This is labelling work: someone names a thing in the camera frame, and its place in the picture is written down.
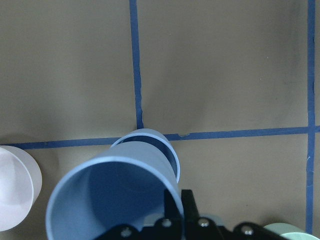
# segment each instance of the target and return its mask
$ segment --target blue painter's tape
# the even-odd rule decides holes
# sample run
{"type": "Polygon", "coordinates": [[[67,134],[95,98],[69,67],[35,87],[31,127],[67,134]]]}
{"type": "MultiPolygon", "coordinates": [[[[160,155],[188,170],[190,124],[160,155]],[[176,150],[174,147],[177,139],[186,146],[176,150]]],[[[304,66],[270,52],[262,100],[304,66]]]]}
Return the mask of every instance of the blue painter's tape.
{"type": "Polygon", "coordinates": [[[17,147],[17,148],[20,148],[23,150],[27,150],[27,149],[55,149],[55,148],[93,146],[93,145],[112,145],[118,139],[119,139],[119,137],[108,137],[108,138],[59,140],[59,141],[9,143],[9,144],[1,144],[1,145],[13,146],[13,147],[17,147]]]}
{"type": "Polygon", "coordinates": [[[268,128],[268,129],[251,129],[251,130],[234,130],[234,131],[212,131],[212,132],[193,132],[186,136],[178,134],[166,134],[169,141],[180,140],[200,140],[200,139],[224,139],[240,137],[258,137],[273,135],[293,135],[307,134],[308,127],[287,127],[287,128],[268,128]]]}
{"type": "Polygon", "coordinates": [[[139,29],[137,0],[130,0],[130,25],[131,25],[131,45],[133,61],[133,78],[135,94],[135,115],[137,129],[144,128],[143,111],[141,107],[141,74],[140,74],[140,49],[139,49],[139,29]]]}
{"type": "Polygon", "coordinates": [[[306,208],[305,231],[313,232],[313,208],[314,208],[314,161],[315,161],[315,0],[308,0],[308,152],[306,162],[306,208]]]}

